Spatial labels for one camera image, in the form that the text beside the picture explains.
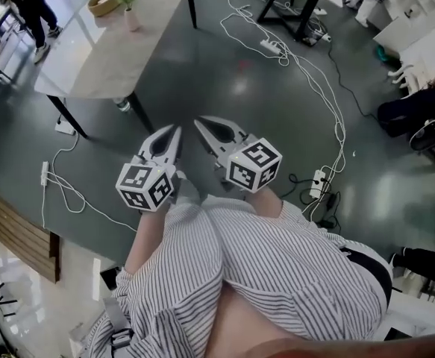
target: buckle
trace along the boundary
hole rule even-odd
[[[114,351],[129,346],[133,335],[134,331],[132,329],[123,329],[118,333],[114,333],[111,336],[111,350]]]

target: dark waistband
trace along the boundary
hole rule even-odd
[[[384,295],[387,298],[387,305],[389,305],[389,300],[391,298],[392,282],[391,276],[389,275],[387,269],[379,263],[377,260],[372,259],[370,256],[362,254],[361,252],[353,251],[348,248],[341,248],[341,252],[345,252],[347,258],[355,264],[364,267],[369,271],[376,280],[380,283],[383,288]]]

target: black cable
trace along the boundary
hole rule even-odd
[[[289,174],[289,180],[290,180],[291,183],[294,184],[294,186],[293,186],[293,188],[289,192],[281,195],[280,199],[286,198],[287,196],[293,194],[294,191],[297,189],[297,186],[300,183],[304,183],[304,182],[316,182],[316,180],[313,180],[313,179],[298,180],[297,175],[295,175],[295,174]]]
[[[353,96],[353,99],[355,101],[355,103],[357,104],[358,107],[358,111],[360,111],[360,114],[362,117],[364,118],[369,118],[372,117],[378,124],[380,123],[378,121],[378,119],[372,114],[372,113],[368,113],[365,114],[362,110],[361,110],[361,106],[360,106],[360,102],[358,102],[357,96],[353,93],[353,90],[349,89],[348,87],[346,87],[345,85],[342,84],[342,75],[339,72],[339,67],[337,62],[335,61],[335,59],[331,56],[331,51],[333,49],[333,42],[330,41],[330,48],[328,49],[328,58],[330,58],[330,60],[334,63],[335,68],[337,69],[337,73],[338,73],[338,84],[345,90],[349,91],[351,93],[351,95]]]
[[[281,196],[280,196],[280,199],[283,199],[283,198],[285,198],[285,197],[287,197],[287,196],[293,194],[294,191],[296,191],[297,186],[298,186],[300,183],[306,183],[306,182],[314,182],[314,183],[316,183],[316,180],[314,180],[314,179],[298,180],[297,175],[295,175],[295,174],[293,174],[293,173],[292,173],[292,174],[289,174],[289,180],[290,180],[291,183],[293,183],[293,187],[292,187],[292,189],[291,189],[289,192],[287,192],[287,193],[281,195]],[[328,203],[328,202],[330,201],[330,198],[331,198],[331,196],[333,195],[333,194],[331,193],[331,191],[332,191],[331,183],[330,183],[328,180],[326,180],[326,179],[324,179],[323,181],[324,181],[323,189],[319,189],[319,188],[311,188],[311,187],[310,187],[310,188],[305,188],[305,189],[303,189],[302,191],[300,191],[300,194],[299,194],[300,202],[301,202],[304,206],[311,205],[312,203],[316,203],[317,201],[318,201],[319,203],[325,203],[325,202]],[[306,192],[306,191],[311,191],[312,189],[315,189],[315,190],[317,190],[317,191],[320,191],[320,192],[322,193],[322,194],[321,194],[322,196],[325,196],[325,195],[326,195],[327,197],[326,197],[326,198],[323,198],[322,200],[314,199],[314,200],[312,200],[312,201],[306,202],[306,201],[303,199],[303,194],[304,194],[304,192]],[[326,211],[326,213],[322,216],[322,218],[320,219],[320,221],[315,222],[315,224],[317,224],[317,225],[320,226],[320,227],[327,228],[327,229],[329,229],[329,230],[333,230],[334,228],[338,227],[338,228],[339,228],[339,230],[338,230],[338,234],[340,234],[341,231],[342,231],[342,227],[340,226],[339,221],[338,221],[338,218],[337,218],[337,210],[338,210],[339,203],[341,202],[342,194],[341,194],[340,191],[338,191],[338,192],[335,194],[335,196],[337,197],[338,202],[337,202],[336,205],[334,205],[334,212],[333,212],[333,215],[331,215],[331,216],[329,216],[329,217],[326,218],[328,212],[331,210],[331,207],[329,207],[328,204],[327,204],[327,211]]]

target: electrical cord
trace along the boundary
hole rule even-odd
[[[297,189],[297,186],[300,183],[304,183],[304,182],[316,182],[316,180],[314,180],[314,179],[298,180],[297,175],[295,175],[295,174],[289,174],[289,180],[290,180],[291,183],[293,183],[293,188],[289,192],[284,193],[283,195],[281,195],[280,199],[286,198],[287,196],[290,196],[291,194],[293,194],[294,191]]]
[[[331,60],[331,61],[334,63],[334,65],[335,65],[335,69],[337,69],[337,73],[338,73],[338,84],[339,84],[343,89],[345,89],[346,91],[348,91],[348,92],[351,93],[351,95],[353,96],[353,99],[354,99],[355,103],[357,104],[358,111],[360,112],[360,114],[361,114],[361,116],[362,116],[363,118],[369,118],[369,117],[371,117],[371,118],[373,118],[377,123],[380,123],[380,122],[378,121],[378,119],[373,115],[373,113],[367,113],[367,114],[365,114],[365,113],[361,110],[360,102],[358,101],[357,96],[354,94],[353,90],[349,89],[348,87],[346,87],[345,85],[342,84],[342,75],[341,75],[341,73],[340,73],[340,71],[339,71],[339,67],[338,67],[337,62],[335,61],[335,59],[334,59],[333,56],[331,55],[331,51],[332,51],[332,50],[333,50],[333,43],[330,42],[330,48],[328,49],[328,58],[330,58],[330,60]]]
[[[66,179],[62,178],[60,175],[56,174],[56,171],[54,169],[54,162],[56,161],[57,156],[61,153],[61,152],[71,152],[75,149],[76,145],[78,144],[78,140],[80,139],[80,136],[78,133],[76,133],[76,139],[75,139],[75,143],[71,148],[61,148],[60,150],[58,150],[58,152],[54,155],[53,160],[51,162],[51,171],[47,171],[46,172],[46,180],[50,181],[54,184],[57,184],[60,187],[61,190],[61,194],[63,195],[63,200],[65,202],[66,208],[69,212],[71,213],[82,213],[84,211],[84,209],[86,208],[86,206],[89,206],[91,209],[95,210],[97,213],[99,213],[100,215],[103,215],[106,219],[108,219],[109,221],[118,224],[118,225],[122,225],[123,227],[127,227],[133,231],[136,231],[135,227],[132,227],[126,223],[121,223],[118,222],[117,220],[112,219],[111,217],[109,217],[106,213],[103,213],[100,210],[97,210],[89,201],[86,200],[86,198],[84,197],[83,194],[81,194],[78,190],[76,190]],[[72,210],[69,205],[68,205],[68,200],[66,199],[66,194],[64,189],[68,189],[72,192],[74,192],[81,200],[82,200],[82,206],[79,210]],[[43,202],[42,202],[42,206],[41,206],[41,217],[43,220],[43,228],[46,229],[46,224],[45,224],[45,197],[46,197],[46,187],[43,186]]]
[[[252,12],[250,12],[248,10],[248,8],[250,7],[249,4],[243,5],[242,7],[236,7],[236,6],[234,6],[232,4],[232,0],[228,0],[228,4],[234,10],[234,12],[231,13],[230,15],[228,15],[227,17],[225,17],[224,19],[222,19],[221,22],[220,22],[220,25],[224,29],[225,33],[231,39],[236,40],[238,43],[240,43],[245,48],[247,48],[249,50],[252,50],[252,51],[255,51],[255,52],[257,52],[258,54],[262,55],[263,57],[265,57],[267,59],[278,60],[278,62],[279,62],[279,64],[281,66],[288,66],[288,65],[290,65],[290,58],[292,58],[295,61],[295,64],[299,67],[301,72],[304,73],[305,77],[307,78],[307,82],[309,83],[310,88],[316,94],[318,94],[320,96],[320,98],[323,100],[323,102],[325,103],[327,108],[334,115],[334,118],[335,118],[334,133],[335,133],[335,137],[337,138],[337,141],[339,143],[339,153],[338,153],[334,163],[331,166],[325,165],[325,166],[323,166],[320,169],[322,171],[326,170],[326,169],[328,170],[328,181],[331,183],[331,181],[334,179],[335,174],[339,174],[340,172],[342,172],[343,169],[345,168],[345,165],[346,165],[345,155],[344,155],[344,152],[343,152],[344,145],[345,145],[345,140],[346,140],[346,130],[345,130],[345,123],[344,123],[344,119],[343,119],[343,115],[342,115],[341,109],[338,106],[337,99],[335,97],[334,91],[333,91],[330,83],[328,82],[328,79],[327,79],[325,73],[321,69],[319,69],[317,66],[315,66],[313,63],[311,63],[309,60],[307,60],[306,58],[301,57],[301,56],[297,56],[296,54],[293,54],[292,51],[290,50],[289,46],[279,36],[277,36],[275,33],[265,29],[264,27],[262,27],[261,25],[256,23],[252,19],[252,17],[253,17]],[[267,54],[264,54],[260,50],[252,48],[252,47],[246,45],[242,40],[236,38],[235,36],[232,36],[228,32],[228,30],[225,27],[224,23],[227,20],[229,20],[230,18],[234,17],[234,16],[242,18],[247,23],[255,25],[257,28],[259,28],[266,35],[266,41],[268,43],[276,45],[281,50],[281,53],[279,55],[268,56]],[[326,97],[323,89],[315,81],[313,76],[302,66],[300,60],[308,63],[309,65],[311,65],[315,70],[317,70],[323,76],[323,78],[325,79],[325,82],[328,85],[328,88],[329,88],[329,90],[331,92],[331,98],[333,99],[333,101],[330,101]],[[310,220],[311,221],[312,221],[313,214],[315,213],[316,208],[321,204],[321,202],[322,202],[322,197],[320,197],[320,199],[318,199],[315,203],[312,203],[309,207],[304,209],[304,211],[306,211],[310,207],[313,207],[312,211],[310,212]]]
[[[296,191],[297,186],[299,184],[301,184],[301,183],[307,183],[307,182],[316,183],[316,180],[314,180],[314,179],[298,180],[297,176],[295,174],[293,174],[293,173],[289,174],[289,181],[291,183],[293,183],[293,187],[292,187],[292,189],[289,192],[286,192],[283,195],[280,195],[280,199],[286,198],[286,197],[290,196],[291,194],[293,194],[294,191]],[[341,202],[341,196],[342,196],[342,194],[341,194],[340,191],[338,191],[336,194],[332,194],[331,193],[331,183],[329,183],[326,179],[325,179],[325,182],[328,183],[326,186],[330,187],[330,190],[324,191],[323,189],[318,189],[318,188],[305,188],[302,191],[300,191],[300,194],[299,194],[300,202],[303,205],[310,206],[311,204],[315,204],[318,201],[317,199],[313,199],[310,202],[306,202],[303,199],[303,194],[306,191],[310,191],[312,189],[320,191],[322,193],[322,197],[326,195],[326,199],[322,200],[321,203],[327,202],[327,211],[322,216],[322,218],[318,222],[315,222],[315,223],[319,227],[323,227],[323,228],[326,228],[328,230],[333,230],[336,227],[338,227],[339,228],[338,234],[341,234],[342,228],[341,228],[341,226],[339,224],[339,221],[338,221],[338,218],[337,218],[337,210],[338,210],[339,203]],[[332,208],[334,208],[333,215],[325,218],[327,216],[327,214],[332,210]]]

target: white box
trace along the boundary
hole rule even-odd
[[[144,166],[126,163],[116,189],[126,205],[143,211],[156,211],[174,191],[171,177],[174,166]]]
[[[281,154],[262,138],[229,156],[225,179],[255,193],[275,179],[281,161]]]

